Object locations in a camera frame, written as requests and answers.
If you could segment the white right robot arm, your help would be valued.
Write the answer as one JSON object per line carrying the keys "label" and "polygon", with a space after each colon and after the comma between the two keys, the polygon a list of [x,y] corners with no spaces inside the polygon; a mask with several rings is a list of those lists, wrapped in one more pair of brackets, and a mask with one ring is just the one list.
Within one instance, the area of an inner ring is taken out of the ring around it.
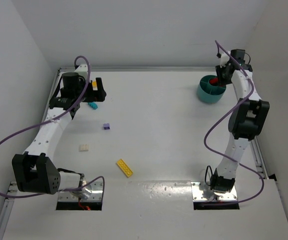
{"label": "white right robot arm", "polygon": [[245,149],[258,136],[264,126],[270,104],[258,95],[252,80],[253,69],[244,60],[246,51],[233,49],[220,55],[220,64],[215,67],[220,87],[232,84],[240,105],[229,118],[229,142],[223,159],[210,178],[210,188],[215,192],[230,192],[235,184],[236,172]]}

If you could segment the red lego brick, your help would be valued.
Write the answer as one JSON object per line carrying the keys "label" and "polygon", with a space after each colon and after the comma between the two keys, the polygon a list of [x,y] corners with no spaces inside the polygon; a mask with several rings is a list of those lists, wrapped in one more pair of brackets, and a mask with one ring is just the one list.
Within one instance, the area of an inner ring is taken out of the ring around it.
{"label": "red lego brick", "polygon": [[218,78],[212,78],[209,80],[209,84],[213,85],[213,86],[217,86],[219,84],[219,80]]}

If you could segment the yellow lego brick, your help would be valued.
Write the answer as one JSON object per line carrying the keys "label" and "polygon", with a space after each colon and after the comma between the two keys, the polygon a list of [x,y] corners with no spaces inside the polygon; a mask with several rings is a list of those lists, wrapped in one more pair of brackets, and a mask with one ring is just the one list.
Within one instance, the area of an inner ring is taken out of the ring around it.
{"label": "yellow lego brick", "polygon": [[96,91],[97,90],[97,82],[94,80],[94,81],[92,81],[91,84],[92,84],[93,90]]}

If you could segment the long yellow lego plate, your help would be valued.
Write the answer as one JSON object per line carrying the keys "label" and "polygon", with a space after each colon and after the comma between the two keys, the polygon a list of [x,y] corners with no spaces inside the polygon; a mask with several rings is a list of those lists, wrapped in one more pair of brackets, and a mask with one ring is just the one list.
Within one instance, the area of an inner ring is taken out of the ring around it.
{"label": "long yellow lego plate", "polygon": [[116,164],[128,178],[133,175],[133,171],[123,159],[118,160]]}

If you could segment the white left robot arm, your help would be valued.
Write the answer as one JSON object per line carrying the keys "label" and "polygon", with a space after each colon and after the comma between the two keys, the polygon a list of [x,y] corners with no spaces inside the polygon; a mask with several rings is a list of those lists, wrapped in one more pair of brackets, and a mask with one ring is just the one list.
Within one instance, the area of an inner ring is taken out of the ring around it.
{"label": "white left robot arm", "polygon": [[74,119],[79,105],[73,106],[78,97],[83,103],[103,102],[106,92],[102,79],[86,83],[87,73],[65,72],[49,100],[46,121],[33,142],[23,154],[16,154],[12,167],[19,191],[34,194],[55,194],[61,190],[79,190],[84,175],[57,168],[52,162],[55,149],[68,124]]}

